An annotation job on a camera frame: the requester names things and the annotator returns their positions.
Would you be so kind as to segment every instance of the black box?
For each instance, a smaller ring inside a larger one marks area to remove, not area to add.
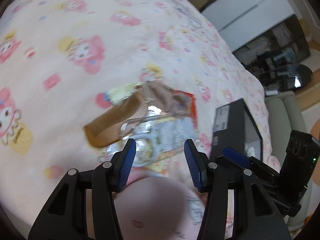
[[[225,147],[262,161],[262,137],[243,99],[216,109],[210,161]]]

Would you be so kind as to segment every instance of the metal pivot screw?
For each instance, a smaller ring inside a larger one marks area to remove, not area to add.
[[[76,170],[76,169],[71,169],[71,170],[68,171],[68,174],[69,174],[70,176],[75,175],[76,173],[77,173],[77,170]]]
[[[243,171],[243,173],[244,173],[245,175],[247,175],[247,176],[251,176],[252,171],[250,171],[250,170],[248,170],[248,169],[245,169],[245,170]]]
[[[216,169],[218,167],[217,163],[209,163],[208,166],[211,169]]]
[[[105,162],[102,164],[102,167],[104,167],[104,168],[110,168],[111,166],[112,166],[111,162]]]

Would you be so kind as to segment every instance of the label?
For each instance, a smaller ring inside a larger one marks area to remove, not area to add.
[[[222,106],[217,109],[217,115],[214,121],[213,131],[226,130],[228,128],[230,106]]]
[[[274,96],[277,95],[279,92],[277,90],[266,90],[266,96]]]
[[[219,137],[218,136],[214,136],[213,137],[213,146],[217,146],[219,143]]]

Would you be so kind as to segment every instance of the beige sofa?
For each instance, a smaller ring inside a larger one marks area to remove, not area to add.
[[[265,99],[269,111],[269,126],[272,145],[272,154],[276,156],[283,164],[286,147],[292,130],[307,132],[306,124],[303,120],[302,113],[292,91],[281,93],[277,96],[267,97]],[[301,209],[298,214],[289,218],[289,230],[296,231],[304,224],[310,202],[312,190],[312,181],[308,183],[308,190],[303,196],[300,204]]]

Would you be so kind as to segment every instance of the wooden comb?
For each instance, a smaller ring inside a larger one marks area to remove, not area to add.
[[[103,115],[97,117],[84,127],[84,132],[93,147],[106,147],[121,139],[120,129],[127,119],[141,118],[146,115],[148,106],[144,96],[136,92],[123,100],[121,105],[116,105]]]

